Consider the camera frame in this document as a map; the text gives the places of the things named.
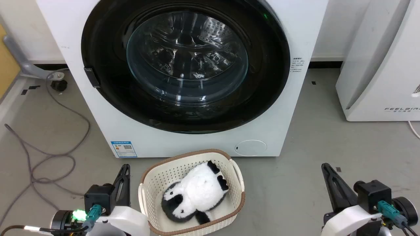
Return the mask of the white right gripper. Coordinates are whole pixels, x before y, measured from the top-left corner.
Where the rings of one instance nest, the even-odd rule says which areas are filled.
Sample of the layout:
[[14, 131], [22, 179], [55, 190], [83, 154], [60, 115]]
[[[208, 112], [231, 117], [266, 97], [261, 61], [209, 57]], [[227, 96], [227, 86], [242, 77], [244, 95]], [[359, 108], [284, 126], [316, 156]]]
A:
[[330, 164], [323, 163], [321, 169], [332, 211], [338, 213], [327, 221], [321, 236], [347, 236], [372, 219], [381, 218], [381, 213], [370, 214], [357, 205], [357, 195]]

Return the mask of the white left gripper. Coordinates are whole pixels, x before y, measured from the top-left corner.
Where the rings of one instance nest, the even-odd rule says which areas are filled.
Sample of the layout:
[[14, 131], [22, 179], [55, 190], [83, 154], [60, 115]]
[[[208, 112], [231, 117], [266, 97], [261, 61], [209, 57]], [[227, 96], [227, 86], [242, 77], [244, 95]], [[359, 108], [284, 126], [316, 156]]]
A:
[[123, 164], [114, 180], [115, 205], [109, 216], [100, 216], [89, 236], [149, 236], [148, 219], [131, 208], [130, 165]]

